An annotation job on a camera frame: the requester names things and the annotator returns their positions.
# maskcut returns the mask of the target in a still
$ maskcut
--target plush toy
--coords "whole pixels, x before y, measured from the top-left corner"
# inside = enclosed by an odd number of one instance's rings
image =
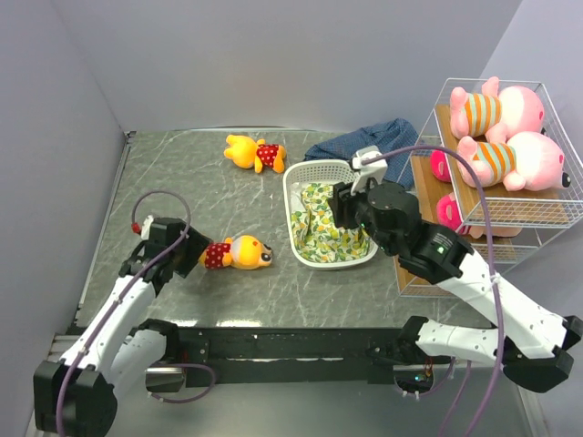
[[[440,198],[435,207],[435,212],[437,213],[437,222],[439,224],[455,230],[460,235],[470,235],[475,239],[479,239],[486,234],[486,228],[483,226],[462,226],[462,218],[459,214],[454,193]],[[492,235],[495,237],[512,238],[518,235],[521,230],[521,228],[492,228]]]
[[[447,166],[447,156],[441,150],[434,150],[429,158],[431,164],[431,172],[436,178],[442,182],[451,182],[452,175],[449,174],[449,167]]]
[[[263,167],[273,168],[276,173],[283,173],[285,169],[285,148],[279,144],[265,144],[264,139],[255,142],[243,135],[229,135],[227,143],[229,147],[225,149],[225,157],[238,167],[255,167],[255,173],[261,173]]]
[[[537,132],[520,132],[506,143],[482,143],[463,137],[457,153],[470,164],[483,187],[502,182],[508,191],[540,191],[568,188],[571,184],[563,171],[563,151],[552,139]],[[474,187],[464,166],[458,162],[457,167],[464,182]]]
[[[453,89],[449,110],[454,137],[486,135],[489,142],[504,142],[518,132],[540,132],[545,108],[537,94],[524,86],[509,86],[498,94],[499,82],[490,77],[482,94]]]
[[[211,243],[199,258],[207,269],[253,270],[271,265],[271,248],[255,237],[243,235],[237,239],[225,239],[224,243]]]

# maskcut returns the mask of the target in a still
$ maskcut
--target laundry basket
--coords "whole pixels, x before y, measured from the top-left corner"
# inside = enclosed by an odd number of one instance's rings
[[[368,261],[378,250],[378,246],[371,241],[371,247],[368,253],[362,258],[339,262],[313,262],[302,257],[293,243],[291,198],[294,184],[321,183],[333,185],[338,182],[350,183],[353,181],[353,171],[346,161],[340,159],[321,159],[301,162],[288,168],[283,175],[283,198],[285,202],[285,215],[288,220],[288,231],[290,233],[291,251],[295,255],[295,258],[302,264],[313,269],[346,269]]]

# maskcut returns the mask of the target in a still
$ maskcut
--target pink plush toy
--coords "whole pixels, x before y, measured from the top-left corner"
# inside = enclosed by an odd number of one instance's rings
[[[483,226],[462,226],[462,218],[459,214],[454,193],[440,198],[435,209],[439,224],[455,230],[460,235],[470,235],[475,239],[479,239],[486,233],[486,228]],[[495,237],[512,238],[518,235],[521,230],[521,228],[492,228],[492,235]]]
[[[509,86],[498,94],[499,82],[490,77],[482,85],[482,94],[454,88],[449,101],[454,137],[486,135],[487,141],[496,142],[518,132],[540,132],[545,109],[537,94],[524,86]]]
[[[431,164],[431,172],[436,178],[442,182],[451,182],[452,175],[449,174],[449,167],[447,166],[447,156],[441,150],[434,150],[429,158]]]
[[[563,151],[537,132],[520,132],[506,143],[481,143],[463,137],[457,153],[472,166],[483,187],[502,182],[508,191],[540,191],[571,185],[571,178],[563,171]],[[458,162],[457,167],[464,182],[474,187],[464,166]]]

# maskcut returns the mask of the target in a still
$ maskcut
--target blue cloth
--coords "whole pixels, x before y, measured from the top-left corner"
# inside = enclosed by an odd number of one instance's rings
[[[407,120],[396,118],[388,123],[378,123],[369,127],[361,127],[349,134],[323,141],[306,152],[304,161],[315,159],[350,159],[357,150],[377,146],[381,153],[391,152],[398,148],[413,146],[417,140],[417,131]],[[399,182],[405,188],[413,186],[413,171],[407,163],[408,153],[402,153],[387,159],[388,169],[384,179]]]

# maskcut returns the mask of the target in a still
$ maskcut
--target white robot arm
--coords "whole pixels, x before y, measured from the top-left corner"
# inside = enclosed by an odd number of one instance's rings
[[[148,217],[144,228],[134,231],[142,240],[123,262],[96,317],[59,362],[43,361],[36,369],[39,430],[56,432],[60,412],[66,435],[105,436],[115,419],[118,400],[139,379],[145,379],[146,370],[156,363],[180,360],[178,326],[164,320],[139,324],[140,318],[175,273],[186,277],[194,269],[211,240],[176,218]],[[186,238],[177,244],[184,231]],[[159,261],[144,270],[153,259]],[[62,390],[65,400],[59,408]]]
[[[379,156],[377,147],[360,150],[351,161],[354,182],[334,186],[329,204],[335,225],[363,228],[386,255],[398,257],[401,267],[456,295],[496,326],[488,264],[463,237],[422,220],[417,197],[383,181],[384,160],[365,163]],[[573,359],[567,351],[581,340],[583,323],[542,308],[504,278],[495,280],[505,324],[504,373],[528,390],[548,391],[568,377]],[[498,329],[450,326],[413,316],[397,343],[379,358],[408,363],[446,356],[493,364]]]

